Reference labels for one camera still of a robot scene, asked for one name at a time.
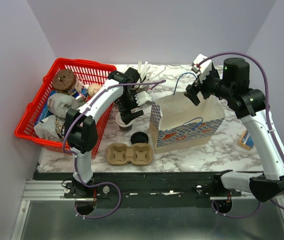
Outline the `black paper coffee cup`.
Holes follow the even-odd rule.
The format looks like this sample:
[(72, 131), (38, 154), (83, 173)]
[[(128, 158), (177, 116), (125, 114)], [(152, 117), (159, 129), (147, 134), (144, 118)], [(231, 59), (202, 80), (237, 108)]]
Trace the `black paper coffee cup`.
[(129, 124), (119, 123), (118, 126), (122, 132), (129, 132), (132, 130), (133, 123), (129, 123)]

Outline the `blue checkered paper bag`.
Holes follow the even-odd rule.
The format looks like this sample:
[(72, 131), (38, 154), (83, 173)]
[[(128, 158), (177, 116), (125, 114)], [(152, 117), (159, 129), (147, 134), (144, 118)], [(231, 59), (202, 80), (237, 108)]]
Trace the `blue checkered paper bag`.
[(149, 132), (156, 154), (205, 145), (215, 135), (225, 112), (216, 99), (199, 99), (196, 106), (174, 91), (153, 102)]

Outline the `black plastic cup lid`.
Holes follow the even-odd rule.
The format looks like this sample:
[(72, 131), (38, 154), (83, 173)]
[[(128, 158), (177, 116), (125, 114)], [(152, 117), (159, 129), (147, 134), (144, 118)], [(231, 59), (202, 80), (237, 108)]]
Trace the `black plastic cup lid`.
[(137, 131), (130, 138), (131, 144), (147, 144), (149, 142), (148, 135), (145, 132)]

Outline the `white plastic cup lid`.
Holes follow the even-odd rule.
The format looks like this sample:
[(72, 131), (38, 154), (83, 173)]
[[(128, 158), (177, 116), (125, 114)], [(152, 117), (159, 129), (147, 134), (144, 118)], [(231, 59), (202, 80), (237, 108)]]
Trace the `white plastic cup lid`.
[(120, 115), (120, 113), (118, 112), (117, 113), (117, 115), (116, 115), (116, 117), (115, 117), (115, 120), (116, 120), (116, 123), (119, 125), (119, 126), (124, 126), (125, 125), (125, 123), (122, 121), (122, 119), (121, 119), (121, 115)]

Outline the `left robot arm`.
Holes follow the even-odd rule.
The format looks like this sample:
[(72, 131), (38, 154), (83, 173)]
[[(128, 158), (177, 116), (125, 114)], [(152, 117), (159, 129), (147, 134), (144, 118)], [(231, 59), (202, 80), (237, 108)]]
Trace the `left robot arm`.
[(78, 181), (75, 191), (83, 198), (90, 196), (93, 190), (89, 182), (93, 177), (91, 152), (98, 142), (97, 123), (101, 116), (113, 103), (117, 104), (126, 125), (144, 114), (142, 110), (132, 112), (138, 108), (136, 91), (132, 88), (138, 85), (139, 79), (140, 74), (134, 68), (124, 73), (115, 70), (89, 102), (79, 110), (66, 113), (62, 149), (74, 156), (73, 177)]

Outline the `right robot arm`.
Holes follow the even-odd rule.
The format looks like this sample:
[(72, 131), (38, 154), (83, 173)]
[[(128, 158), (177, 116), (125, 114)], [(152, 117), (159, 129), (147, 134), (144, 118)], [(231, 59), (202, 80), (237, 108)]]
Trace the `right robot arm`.
[(195, 81), (186, 87), (184, 95), (199, 105), (198, 94), (226, 100), (228, 107), (242, 122), (252, 137), (260, 156), (263, 172), (246, 173), (226, 170), (214, 175), (212, 191), (223, 196), (229, 190), (252, 193), (260, 202), (284, 194), (284, 146), (271, 118), (267, 98), (261, 90), (250, 88), (250, 65), (245, 59), (224, 60), (220, 77), (211, 59), (199, 54), (192, 63)]

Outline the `bundle of white straws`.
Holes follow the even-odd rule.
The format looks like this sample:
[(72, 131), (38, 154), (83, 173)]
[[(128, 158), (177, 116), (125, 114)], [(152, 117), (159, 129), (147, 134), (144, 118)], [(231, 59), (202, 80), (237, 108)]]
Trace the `bundle of white straws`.
[(138, 83), (150, 83), (153, 80), (156, 80), (165, 70), (166, 66), (161, 68), (155, 68), (155, 65), (150, 64), (145, 61), (138, 61), (137, 63), (137, 72), (139, 74)]

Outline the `beige drink bottle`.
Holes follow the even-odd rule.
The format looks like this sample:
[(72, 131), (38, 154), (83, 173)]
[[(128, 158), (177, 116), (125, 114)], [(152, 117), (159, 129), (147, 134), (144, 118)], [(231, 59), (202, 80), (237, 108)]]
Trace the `beige drink bottle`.
[(93, 97), (102, 88), (102, 86), (97, 83), (93, 83), (93, 84), (86, 84), (84, 88), (87, 90), (88, 95), (90, 97)]

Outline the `red blue drink can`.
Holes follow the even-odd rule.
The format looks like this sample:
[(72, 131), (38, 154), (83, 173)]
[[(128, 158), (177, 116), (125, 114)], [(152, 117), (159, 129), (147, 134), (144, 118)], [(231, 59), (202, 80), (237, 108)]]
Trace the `red blue drink can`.
[(83, 88), (80, 82), (76, 82), (67, 94), (74, 97), (78, 102), (84, 102), (88, 96), (87, 89)]

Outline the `red plastic basket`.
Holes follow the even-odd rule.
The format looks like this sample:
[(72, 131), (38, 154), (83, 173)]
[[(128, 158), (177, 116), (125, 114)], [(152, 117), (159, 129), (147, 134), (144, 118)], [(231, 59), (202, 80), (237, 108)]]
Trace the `red plastic basket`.
[(33, 127), (40, 120), (51, 115), (47, 109), (47, 99), (54, 93), (52, 87), (54, 76), (63, 69), (72, 70), (77, 79), (83, 84), (103, 85), (107, 76), (116, 70), (116, 66), (85, 59), (57, 58), (48, 73), (43, 77), (42, 85), (33, 101), (27, 105), (14, 135), (17, 138), (32, 141), (47, 150), (58, 153), (63, 152), (62, 142), (39, 138)]

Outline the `cardboard cup carrier tray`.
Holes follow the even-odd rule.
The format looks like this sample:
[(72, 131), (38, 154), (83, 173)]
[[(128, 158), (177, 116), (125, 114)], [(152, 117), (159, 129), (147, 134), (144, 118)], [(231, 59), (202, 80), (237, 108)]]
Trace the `cardboard cup carrier tray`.
[(124, 143), (112, 143), (106, 154), (107, 162), (112, 166), (132, 164), (143, 167), (153, 160), (153, 149), (148, 143), (136, 143), (128, 146)]

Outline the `brown round bread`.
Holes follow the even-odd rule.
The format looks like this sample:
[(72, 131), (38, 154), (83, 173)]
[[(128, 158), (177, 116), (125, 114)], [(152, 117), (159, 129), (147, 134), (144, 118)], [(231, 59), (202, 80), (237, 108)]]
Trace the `brown round bread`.
[(76, 92), (76, 76), (70, 69), (60, 70), (52, 80), (52, 87), (61, 93), (73, 95)]

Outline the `grey paper food bag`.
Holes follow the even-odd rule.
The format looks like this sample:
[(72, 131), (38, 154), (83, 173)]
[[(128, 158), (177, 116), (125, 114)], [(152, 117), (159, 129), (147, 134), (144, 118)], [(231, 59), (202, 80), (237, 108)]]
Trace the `grey paper food bag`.
[(79, 108), (79, 102), (70, 95), (54, 93), (47, 100), (47, 108), (55, 116), (65, 119), (69, 109)]

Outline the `white printed food bag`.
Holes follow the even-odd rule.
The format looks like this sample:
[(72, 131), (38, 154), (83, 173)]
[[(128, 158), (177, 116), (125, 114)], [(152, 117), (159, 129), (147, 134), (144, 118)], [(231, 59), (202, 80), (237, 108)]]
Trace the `white printed food bag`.
[(40, 139), (60, 142), (64, 139), (65, 119), (50, 115), (39, 121), (34, 127)]

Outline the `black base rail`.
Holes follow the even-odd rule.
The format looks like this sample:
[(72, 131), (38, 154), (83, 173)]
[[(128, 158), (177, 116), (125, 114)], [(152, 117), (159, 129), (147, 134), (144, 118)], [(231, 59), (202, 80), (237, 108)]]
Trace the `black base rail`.
[(250, 211), (262, 206), (252, 195), (223, 189), (215, 172), (111, 172), (96, 173), (85, 187), (71, 173), (39, 173), (35, 181), (61, 181), (64, 200), (75, 202), (80, 212), (93, 209), (210, 208), (229, 213), (240, 204)]

